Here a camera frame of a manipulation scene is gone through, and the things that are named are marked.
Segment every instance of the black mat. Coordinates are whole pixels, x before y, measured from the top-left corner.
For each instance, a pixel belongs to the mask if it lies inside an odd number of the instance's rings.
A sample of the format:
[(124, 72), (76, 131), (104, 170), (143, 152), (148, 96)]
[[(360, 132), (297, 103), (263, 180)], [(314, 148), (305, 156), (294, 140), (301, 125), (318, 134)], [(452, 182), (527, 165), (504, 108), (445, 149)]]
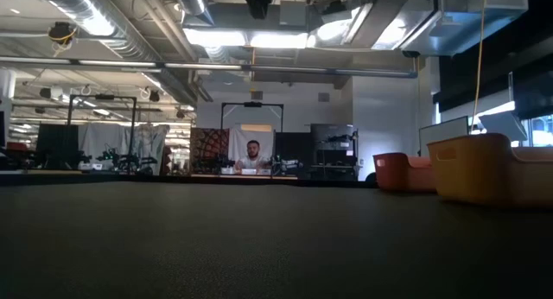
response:
[(370, 189), (0, 188), (0, 298), (550, 297), (552, 227)]

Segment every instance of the desk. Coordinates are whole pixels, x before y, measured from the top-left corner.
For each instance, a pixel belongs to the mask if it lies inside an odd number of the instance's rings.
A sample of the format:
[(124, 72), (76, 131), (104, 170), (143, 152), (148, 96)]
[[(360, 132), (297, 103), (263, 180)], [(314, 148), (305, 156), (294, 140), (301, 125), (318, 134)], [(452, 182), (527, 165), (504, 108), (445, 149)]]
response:
[(298, 180), (296, 176), (191, 174), (193, 178)]

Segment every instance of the fluorescent light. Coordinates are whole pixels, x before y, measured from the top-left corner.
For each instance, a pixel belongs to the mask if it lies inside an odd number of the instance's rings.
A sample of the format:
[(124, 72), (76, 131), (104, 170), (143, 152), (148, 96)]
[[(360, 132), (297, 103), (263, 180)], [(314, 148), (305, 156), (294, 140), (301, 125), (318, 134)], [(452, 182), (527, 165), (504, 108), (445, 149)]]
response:
[(374, 43), (372, 49), (387, 50), (394, 48), (404, 38), (406, 31), (404, 20), (394, 19)]
[(340, 20), (336, 22), (329, 22), (322, 25), (317, 30), (317, 35), (321, 40), (328, 41), (338, 35), (342, 35), (349, 27), (351, 19)]
[(79, 60), (85, 66), (117, 66), (117, 67), (155, 67), (155, 62), (143, 61), (106, 61), (106, 60)]
[(260, 33), (253, 36), (251, 45), (254, 48), (305, 48), (308, 34), (279, 35), (275, 33)]
[(184, 29), (184, 33), (187, 35), (190, 43), (208, 48), (217, 46), (245, 45), (244, 34), (240, 31)]
[(214, 64), (185, 64), (185, 63), (166, 63), (168, 68), (184, 68), (184, 69), (202, 69), (202, 70), (226, 70), (226, 71), (241, 71), (239, 65), (214, 65)]
[(52, 65), (68, 65), (71, 63), (69, 60), (54, 59), (54, 58), (32, 58), (32, 57), (12, 57), (12, 56), (0, 56), (0, 61), (6, 62), (29, 62), (38, 64), (52, 64)]
[(92, 108), (95, 108), (95, 107), (96, 107), (95, 104), (90, 103), (90, 102), (88, 102), (88, 101), (83, 101), (83, 104), (88, 105), (88, 106), (91, 106)]
[(101, 115), (105, 115), (105, 116), (110, 115), (110, 113), (108, 111), (104, 110), (104, 109), (94, 109), (93, 111), (96, 112), (96, 113), (99, 113)]

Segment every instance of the orange bin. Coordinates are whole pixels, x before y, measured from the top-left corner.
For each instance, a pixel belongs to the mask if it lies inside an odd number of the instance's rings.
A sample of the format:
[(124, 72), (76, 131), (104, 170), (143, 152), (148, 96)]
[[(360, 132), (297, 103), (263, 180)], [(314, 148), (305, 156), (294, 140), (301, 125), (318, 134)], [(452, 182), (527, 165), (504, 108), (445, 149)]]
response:
[(373, 158), (379, 188), (385, 191), (435, 192), (430, 158), (411, 157), (403, 153), (386, 153)]
[(553, 148), (511, 148), (500, 134), (429, 143), (438, 194), (500, 207), (553, 207)]

